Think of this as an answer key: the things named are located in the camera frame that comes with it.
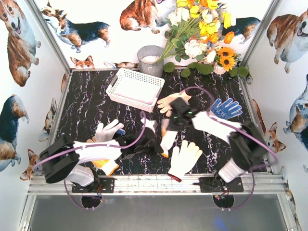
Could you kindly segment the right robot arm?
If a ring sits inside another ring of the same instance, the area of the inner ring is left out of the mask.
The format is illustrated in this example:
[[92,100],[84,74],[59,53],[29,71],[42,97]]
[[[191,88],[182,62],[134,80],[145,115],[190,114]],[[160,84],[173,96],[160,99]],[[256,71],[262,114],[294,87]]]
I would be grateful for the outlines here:
[[[191,126],[195,130],[214,135],[231,147],[231,158],[218,172],[226,183],[253,168],[259,168],[263,156],[270,151],[262,135],[250,121],[241,124],[218,118],[207,111],[192,109],[182,98],[175,99],[170,106],[172,114],[167,132]],[[194,142],[183,140],[179,147],[173,148],[168,175],[181,182],[201,154],[202,150]]]

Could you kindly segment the yellow coated work glove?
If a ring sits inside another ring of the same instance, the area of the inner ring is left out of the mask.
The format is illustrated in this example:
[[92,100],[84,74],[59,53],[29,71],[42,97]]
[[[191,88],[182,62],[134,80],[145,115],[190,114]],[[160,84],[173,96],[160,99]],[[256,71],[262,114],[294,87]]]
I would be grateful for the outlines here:
[[[108,142],[111,140],[97,140],[95,137],[92,137],[92,139],[88,139],[86,142]],[[115,160],[109,160],[109,159],[103,159],[103,160],[94,160],[92,161],[94,166],[97,169],[102,170],[107,177],[113,174],[113,172],[119,168],[119,165],[115,162]]]

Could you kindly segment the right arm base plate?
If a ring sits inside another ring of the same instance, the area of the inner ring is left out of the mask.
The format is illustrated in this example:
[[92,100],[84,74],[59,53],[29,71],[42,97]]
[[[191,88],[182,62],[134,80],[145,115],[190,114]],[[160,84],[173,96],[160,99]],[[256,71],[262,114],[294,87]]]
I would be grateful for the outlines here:
[[223,193],[230,190],[232,193],[241,193],[244,191],[241,178],[235,178],[233,181],[226,183],[223,180],[215,179],[214,177],[202,177],[193,185],[199,186],[202,193]]

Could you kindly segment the white glove orange cuff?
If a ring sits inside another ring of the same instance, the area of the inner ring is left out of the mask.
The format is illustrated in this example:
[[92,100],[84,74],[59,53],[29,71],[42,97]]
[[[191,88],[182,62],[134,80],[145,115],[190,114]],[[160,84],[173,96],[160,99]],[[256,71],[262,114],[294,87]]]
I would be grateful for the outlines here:
[[168,151],[173,146],[173,143],[178,133],[177,131],[167,130],[168,124],[169,124],[169,119],[163,119],[161,122],[162,139],[161,139],[160,147],[163,149],[163,152],[161,153],[161,155],[164,157],[169,156]]

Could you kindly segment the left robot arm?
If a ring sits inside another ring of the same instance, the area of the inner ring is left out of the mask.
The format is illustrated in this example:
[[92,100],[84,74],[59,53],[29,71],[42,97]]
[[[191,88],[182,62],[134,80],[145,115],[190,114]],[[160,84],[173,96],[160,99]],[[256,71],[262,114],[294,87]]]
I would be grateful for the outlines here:
[[41,166],[45,181],[49,184],[63,180],[83,187],[94,183],[94,173],[82,164],[93,162],[105,175],[110,176],[119,165],[119,160],[138,157],[141,154],[160,154],[161,147],[156,140],[155,120],[141,119],[143,124],[137,134],[116,137],[124,125],[117,119],[110,124],[99,123],[93,142],[74,141],[63,136],[40,155],[36,166]]

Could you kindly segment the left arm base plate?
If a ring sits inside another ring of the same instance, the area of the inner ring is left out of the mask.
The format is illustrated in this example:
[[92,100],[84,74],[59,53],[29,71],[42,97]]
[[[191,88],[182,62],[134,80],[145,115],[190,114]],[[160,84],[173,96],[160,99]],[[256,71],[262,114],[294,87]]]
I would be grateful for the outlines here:
[[72,186],[73,193],[113,193],[115,187],[115,178],[99,177],[88,186],[81,186],[74,183]]

